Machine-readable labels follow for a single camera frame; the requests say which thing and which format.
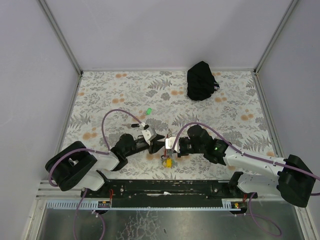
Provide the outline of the red-handled metal key organizer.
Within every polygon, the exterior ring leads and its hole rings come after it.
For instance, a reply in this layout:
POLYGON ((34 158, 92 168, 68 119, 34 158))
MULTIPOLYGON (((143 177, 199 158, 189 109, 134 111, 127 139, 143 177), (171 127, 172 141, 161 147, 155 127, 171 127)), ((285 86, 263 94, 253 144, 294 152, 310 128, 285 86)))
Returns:
POLYGON ((172 137, 172 131, 170 129, 168 129, 168 133, 166 135, 166 138, 164 140, 164 157, 163 159, 168 159, 168 158, 172 158, 173 154, 174 154, 174 150, 172 149, 172 144, 171 144, 171 137, 172 137))

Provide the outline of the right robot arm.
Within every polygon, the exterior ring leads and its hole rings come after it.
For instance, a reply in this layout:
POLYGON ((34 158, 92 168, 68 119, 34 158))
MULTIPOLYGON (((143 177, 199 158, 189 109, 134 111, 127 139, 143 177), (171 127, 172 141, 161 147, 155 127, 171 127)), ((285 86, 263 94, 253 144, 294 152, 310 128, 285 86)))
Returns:
POLYGON ((267 157, 227 141, 219 133, 213 138, 207 132, 210 127, 204 123, 191 122, 184 126, 187 136, 177 135, 168 149, 174 150, 179 157, 189 154, 202 154, 213 164, 231 166, 248 170, 269 180, 264 185, 268 194, 279 195, 288 203, 305 208, 318 176, 314 175, 303 160, 296 155, 267 157))

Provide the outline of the green key tag with key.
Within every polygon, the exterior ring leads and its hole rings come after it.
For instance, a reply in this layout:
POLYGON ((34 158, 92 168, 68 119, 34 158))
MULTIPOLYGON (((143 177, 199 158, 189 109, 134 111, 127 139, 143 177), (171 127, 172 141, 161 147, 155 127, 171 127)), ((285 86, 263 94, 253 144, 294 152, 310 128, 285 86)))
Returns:
POLYGON ((146 115, 150 115, 152 113, 152 109, 151 108, 148 108, 145 112, 146 115))

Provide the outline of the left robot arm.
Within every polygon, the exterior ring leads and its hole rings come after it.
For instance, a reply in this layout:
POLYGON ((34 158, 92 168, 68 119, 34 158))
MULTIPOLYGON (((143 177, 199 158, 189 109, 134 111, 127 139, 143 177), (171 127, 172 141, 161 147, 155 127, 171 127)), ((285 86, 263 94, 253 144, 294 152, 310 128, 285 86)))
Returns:
POLYGON ((136 139, 131 134, 121 135, 108 152, 74 142, 46 163, 49 184, 63 192, 75 187, 99 190, 105 184, 104 171, 117 172, 128 164, 128 157, 143 151, 154 154, 165 146, 163 135, 154 134, 151 140, 146 140, 151 134, 146 130, 144 133, 136 139))

